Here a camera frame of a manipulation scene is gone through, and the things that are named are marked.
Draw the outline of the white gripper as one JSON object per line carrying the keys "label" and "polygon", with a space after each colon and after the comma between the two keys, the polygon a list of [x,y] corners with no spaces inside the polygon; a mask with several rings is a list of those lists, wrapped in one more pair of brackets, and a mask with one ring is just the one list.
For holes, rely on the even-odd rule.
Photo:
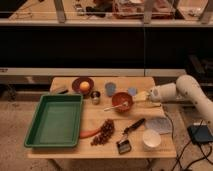
{"label": "white gripper", "polygon": [[147,101],[149,98],[152,102],[161,102],[162,101],[162,88],[160,86],[152,87],[149,90],[149,93],[147,91],[142,91],[136,94],[133,97],[134,102],[144,102]]}

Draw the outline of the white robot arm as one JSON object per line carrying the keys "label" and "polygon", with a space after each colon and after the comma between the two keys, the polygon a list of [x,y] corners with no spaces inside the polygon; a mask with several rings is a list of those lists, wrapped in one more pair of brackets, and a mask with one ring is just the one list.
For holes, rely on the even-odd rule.
{"label": "white robot arm", "polygon": [[193,103],[208,127],[213,131],[213,101],[201,89],[197,80],[190,75],[181,75],[175,83],[158,85],[133,97],[134,102],[168,102],[183,97]]}

